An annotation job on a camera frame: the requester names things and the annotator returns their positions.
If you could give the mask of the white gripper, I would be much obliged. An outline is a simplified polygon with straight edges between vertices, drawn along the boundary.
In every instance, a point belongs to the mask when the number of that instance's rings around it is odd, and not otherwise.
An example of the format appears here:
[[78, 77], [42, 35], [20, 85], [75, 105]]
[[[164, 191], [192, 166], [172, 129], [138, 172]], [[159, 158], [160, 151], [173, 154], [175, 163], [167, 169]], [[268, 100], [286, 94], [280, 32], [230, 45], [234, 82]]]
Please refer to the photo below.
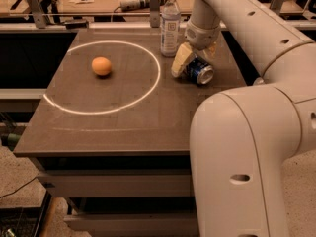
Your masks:
[[187, 42], [179, 46], [171, 67], [171, 73], [175, 78], [180, 77], [186, 66], [195, 58], [193, 48], [202, 50], [200, 56], [207, 62], [215, 58], [217, 46], [215, 41], [218, 38], [219, 30], [219, 26], [204, 29], [196, 26], [192, 20], [187, 22], [185, 29]]

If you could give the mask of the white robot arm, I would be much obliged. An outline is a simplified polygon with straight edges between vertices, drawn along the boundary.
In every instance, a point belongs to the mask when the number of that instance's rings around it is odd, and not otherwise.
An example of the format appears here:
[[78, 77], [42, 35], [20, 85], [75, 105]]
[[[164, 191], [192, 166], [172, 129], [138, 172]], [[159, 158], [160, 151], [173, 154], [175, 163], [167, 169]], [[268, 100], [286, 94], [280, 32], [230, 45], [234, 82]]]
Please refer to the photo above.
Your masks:
[[195, 0], [171, 71], [226, 25], [262, 78], [196, 110], [190, 158], [200, 237], [289, 237], [284, 160], [315, 147], [316, 42], [257, 0]]

